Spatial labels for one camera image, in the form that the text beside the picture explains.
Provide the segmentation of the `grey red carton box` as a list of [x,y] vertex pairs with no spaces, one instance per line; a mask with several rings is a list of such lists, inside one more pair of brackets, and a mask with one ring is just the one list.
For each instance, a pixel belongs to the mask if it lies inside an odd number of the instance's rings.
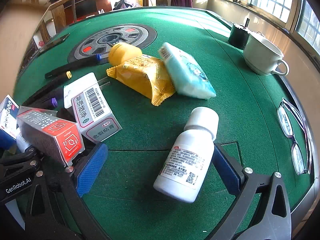
[[24,139],[64,167],[85,150],[78,124],[57,117],[56,111],[21,106],[17,123]]

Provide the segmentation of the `white medicine bottle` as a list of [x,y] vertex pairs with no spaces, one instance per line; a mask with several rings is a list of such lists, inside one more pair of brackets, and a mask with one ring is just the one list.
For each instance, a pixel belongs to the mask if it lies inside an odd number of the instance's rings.
[[192,110],[153,188],[171,198],[195,202],[213,157],[219,116],[208,107]]

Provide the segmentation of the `white barcode medicine box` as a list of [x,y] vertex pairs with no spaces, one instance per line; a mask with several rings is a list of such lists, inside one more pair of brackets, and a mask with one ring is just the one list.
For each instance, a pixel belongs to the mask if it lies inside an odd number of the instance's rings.
[[91,142],[102,142],[122,130],[97,83],[73,97],[71,103],[81,134]]

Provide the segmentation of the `white blue medicine box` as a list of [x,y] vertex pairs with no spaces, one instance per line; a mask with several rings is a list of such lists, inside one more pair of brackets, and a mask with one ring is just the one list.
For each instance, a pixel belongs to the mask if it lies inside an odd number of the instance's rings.
[[16,139],[18,110],[18,104],[8,94],[1,103],[1,131],[12,139]]

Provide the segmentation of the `black marker purple cap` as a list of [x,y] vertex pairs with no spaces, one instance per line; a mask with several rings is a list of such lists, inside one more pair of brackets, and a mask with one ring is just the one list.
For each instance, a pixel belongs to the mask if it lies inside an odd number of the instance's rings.
[[41,109],[55,109],[58,106],[56,97],[39,99],[31,104],[28,107],[41,108]]

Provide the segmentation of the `light blue tissue pack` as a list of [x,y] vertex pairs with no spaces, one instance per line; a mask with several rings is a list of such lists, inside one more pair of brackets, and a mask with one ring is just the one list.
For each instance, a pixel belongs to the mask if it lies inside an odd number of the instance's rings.
[[158,52],[178,94],[203,100],[216,97],[205,72],[190,54],[168,42]]

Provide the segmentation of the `black marker yellow cap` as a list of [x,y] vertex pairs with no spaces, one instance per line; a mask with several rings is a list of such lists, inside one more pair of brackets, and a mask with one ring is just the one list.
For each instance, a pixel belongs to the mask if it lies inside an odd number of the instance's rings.
[[68,81],[71,78],[72,78],[72,74],[70,71],[67,71],[67,72],[55,77],[54,79],[52,79],[52,81],[48,82],[45,86],[43,86],[42,88],[37,90],[32,96],[30,96],[23,103],[23,105],[27,106],[27,105],[33,103],[34,101],[42,98],[43,96],[47,95],[49,92],[56,89],[61,84],[63,84],[64,82]]

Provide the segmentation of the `yellow cracker packet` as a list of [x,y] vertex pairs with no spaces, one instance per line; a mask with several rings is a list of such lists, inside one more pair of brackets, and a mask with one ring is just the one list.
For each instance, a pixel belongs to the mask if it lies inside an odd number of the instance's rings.
[[164,62],[153,56],[143,54],[134,57],[108,68],[106,73],[149,98],[154,106],[159,106],[176,93]]

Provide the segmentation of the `black marker blue cap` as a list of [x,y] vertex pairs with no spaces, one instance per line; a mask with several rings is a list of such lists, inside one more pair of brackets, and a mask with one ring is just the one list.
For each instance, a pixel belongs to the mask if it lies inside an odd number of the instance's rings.
[[100,54],[96,54],[84,59],[76,60],[71,63],[65,64],[61,67],[58,67],[44,75],[45,79],[50,79],[59,76],[60,74],[66,73],[71,70],[77,70],[84,67],[95,66],[100,63],[102,60],[102,56]]

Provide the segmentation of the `yellow round container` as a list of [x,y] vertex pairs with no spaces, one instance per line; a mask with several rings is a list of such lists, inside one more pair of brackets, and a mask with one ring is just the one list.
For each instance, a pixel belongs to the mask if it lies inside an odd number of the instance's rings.
[[110,65],[114,67],[134,57],[141,56],[142,54],[140,48],[131,44],[119,42],[111,48],[108,54],[108,61]]

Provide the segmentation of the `white power adapter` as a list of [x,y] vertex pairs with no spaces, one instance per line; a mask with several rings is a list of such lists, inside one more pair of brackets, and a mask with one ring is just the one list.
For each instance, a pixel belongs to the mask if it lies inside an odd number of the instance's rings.
[[72,83],[66,85],[63,88],[63,105],[67,110],[72,109],[71,99],[76,95],[83,92],[85,89],[91,87],[92,85],[98,84],[101,87],[109,83],[108,76],[97,80],[93,72],[84,75],[83,77],[73,81]]

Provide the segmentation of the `dark green cylinder motor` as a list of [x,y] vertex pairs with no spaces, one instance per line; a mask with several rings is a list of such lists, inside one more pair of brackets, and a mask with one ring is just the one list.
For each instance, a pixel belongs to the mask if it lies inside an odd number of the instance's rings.
[[249,37],[249,25],[250,19],[247,18],[245,24],[233,23],[228,42],[235,48],[244,50]]

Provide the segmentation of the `black smartphone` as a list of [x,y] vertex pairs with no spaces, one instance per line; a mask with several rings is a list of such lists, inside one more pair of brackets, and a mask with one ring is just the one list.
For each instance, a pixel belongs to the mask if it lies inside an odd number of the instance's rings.
[[51,50],[55,46],[62,44],[63,42],[65,42],[65,40],[69,36],[70,36],[70,34],[66,34],[66,35],[61,36],[60,38],[57,38],[55,41],[52,41],[52,42],[45,44],[43,47],[41,47],[39,49],[38,55],[41,55],[41,54],[45,53],[46,51]]

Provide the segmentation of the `round table centre control panel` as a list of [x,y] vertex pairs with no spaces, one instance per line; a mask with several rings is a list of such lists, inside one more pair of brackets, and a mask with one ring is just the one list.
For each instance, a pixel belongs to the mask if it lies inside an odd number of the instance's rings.
[[80,41],[69,53],[68,62],[101,55],[102,63],[108,61],[108,54],[115,44],[124,42],[140,49],[150,45],[157,37],[155,29],[144,24],[120,24],[97,31]]

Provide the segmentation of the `purple frame eyeglasses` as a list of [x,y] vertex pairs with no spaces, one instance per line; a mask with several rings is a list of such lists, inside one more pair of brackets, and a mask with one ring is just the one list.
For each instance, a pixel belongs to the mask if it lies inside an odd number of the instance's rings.
[[[295,131],[293,129],[292,123],[289,119],[287,112],[291,113],[291,115],[296,120],[297,124],[299,124],[300,129],[304,133],[306,161],[304,161],[302,150],[296,139]],[[308,130],[307,130],[306,124],[303,120],[303,117],[300,111],[287,99],[282,98],[279,104],[279,107],[277,108],[277,117],[278,117],[281,130],[284,133],[285,137],[292,140],[291,158],[292,158],[292,163],[293,163],[293,167],[295,169],[296,174],[297,175],[311,174],[312,161],[313,161],[312,154],[311,154],[311,141],[308,136]]]

